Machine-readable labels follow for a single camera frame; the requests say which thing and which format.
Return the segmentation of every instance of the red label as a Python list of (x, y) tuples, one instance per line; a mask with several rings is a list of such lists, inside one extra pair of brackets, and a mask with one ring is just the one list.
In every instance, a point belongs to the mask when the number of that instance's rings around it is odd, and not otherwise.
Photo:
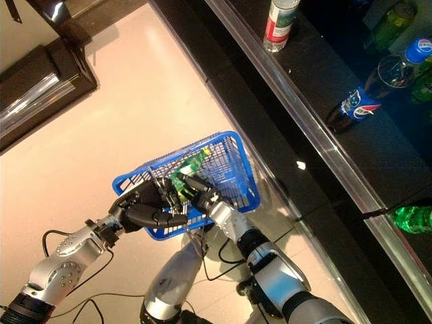
[(285, 36), (274, 36), (273, 33), (275, 31), (276, 22), (271, 20), (270, 16), (267, 19), (267, 26), (265, 28), (265, 36), (267, 39), (274, 43), (282, 43), (284, 40), (288, 38), (288, 33)]

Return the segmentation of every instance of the pepsi bottle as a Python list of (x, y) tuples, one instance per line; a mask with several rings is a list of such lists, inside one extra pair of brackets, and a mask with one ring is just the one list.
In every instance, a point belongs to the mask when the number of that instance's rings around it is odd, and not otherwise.
[(431, 54), (431, 41), (421, 38), (413, 42), (405, 52), (384, 57), (363, 86), (357, 86), (330, 111), (326, 125), (335, 133), (340, 133), (373, 115), (385, 97), (414, 82), (418, 65)]

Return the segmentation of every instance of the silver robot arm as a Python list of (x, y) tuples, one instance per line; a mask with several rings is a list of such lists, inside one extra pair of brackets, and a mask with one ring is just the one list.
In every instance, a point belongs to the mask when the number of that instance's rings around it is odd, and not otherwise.
[(78, 284), (86, 268), (96, 261), (124, 232), (113, 216), (87, 221), (69, 235), (49, 257), (32, 270), (28, 282), (0, 318), (4, 324), (45, 323)]
[[(142, 227), (170, 227), (187, 222), (176, 213), (180, 200), (170, 180), (146, 181), (119, 197), (109, 215), (69, 235), (55, 252), (38, 263), (30, 279), (0, 318), (3, 324), (46, 323), (55, 307), (77, 286), (84, 270), (114, 246), (122, 233)], [(173, 205), (170, 214), (163, 207)]]
[(267, 313), (288, 324), (352, 324), (331, 303), (313, 296), (303, 272), (216, 189), (197, 178), (181, 179), (200, 192), (192, 204), (205, 211), (239, 248), (253, 274), (254, 299)]

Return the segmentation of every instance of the water bottle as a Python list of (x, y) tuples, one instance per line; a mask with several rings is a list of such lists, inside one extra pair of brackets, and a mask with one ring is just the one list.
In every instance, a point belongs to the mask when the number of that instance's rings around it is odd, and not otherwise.
[(266, 50), (274, 53), (285, 47), (299, 2), (300, 0), (272, 0), (263, 40)]
[(415, 4), (399, 1), (391, 6), (364, 41), (367, 53), (382, 52), (411, 25), (417, 13)]
[(431, 41), (420, 38), (405, 52), (384, 57), (363, 86), (355, 88), (345, 100), (330, 111), (325, 121), (327, 126), (335, 133), (339, 133), (373, 115), (385, 97), (414, 82), (418, 65), (431, 54)]
[(432, 233), (432, 207), (405, 206), (396, 209), (393, 222), (412, 234)]

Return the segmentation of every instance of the wall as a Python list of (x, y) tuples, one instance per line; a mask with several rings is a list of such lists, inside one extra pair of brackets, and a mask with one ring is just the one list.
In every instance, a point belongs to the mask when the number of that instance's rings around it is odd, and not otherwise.
[(0, 73), (38, 45), (58, 35), (25, 0), (14, 0), (22, 24), (12, 20), (6, 1), (0, 1)]

